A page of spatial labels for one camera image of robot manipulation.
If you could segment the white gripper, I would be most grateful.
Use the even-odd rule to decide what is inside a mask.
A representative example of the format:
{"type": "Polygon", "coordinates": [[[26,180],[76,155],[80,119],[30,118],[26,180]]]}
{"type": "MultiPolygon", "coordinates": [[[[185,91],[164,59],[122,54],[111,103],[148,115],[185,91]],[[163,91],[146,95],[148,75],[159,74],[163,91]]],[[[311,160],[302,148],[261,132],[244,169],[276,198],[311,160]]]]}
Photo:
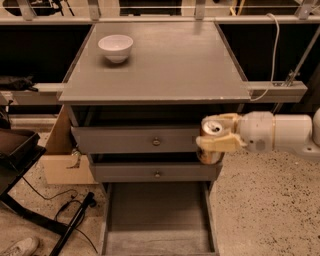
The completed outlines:
{"type": "Polygon", "coordinates": [[[236,113],[211,115],[201,121],[204,131],[224,131],[230,129],[240,135],[229,133],[222,137],[198,136],[196,144],[208,152],[234,152],[244,147],[249,152],[265,153],[272,150],[273,114],[270,112],[250,112],[240,118],[236,113]]]}

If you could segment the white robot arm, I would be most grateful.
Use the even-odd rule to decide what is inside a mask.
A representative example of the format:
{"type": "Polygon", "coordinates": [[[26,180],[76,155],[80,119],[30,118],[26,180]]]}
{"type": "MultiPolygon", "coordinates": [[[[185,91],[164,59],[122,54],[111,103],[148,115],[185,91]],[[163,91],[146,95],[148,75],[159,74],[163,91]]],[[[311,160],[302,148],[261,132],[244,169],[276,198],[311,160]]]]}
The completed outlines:
{"type": "Polygon", "coordinates": [[[254,153],[279,150],[318,161],[319,111],[313,118],[261,111],[207,116],[201,121],[196,144],[197,156],[203,164],[216,164],[224,153],[241,148],[254,153]]]}

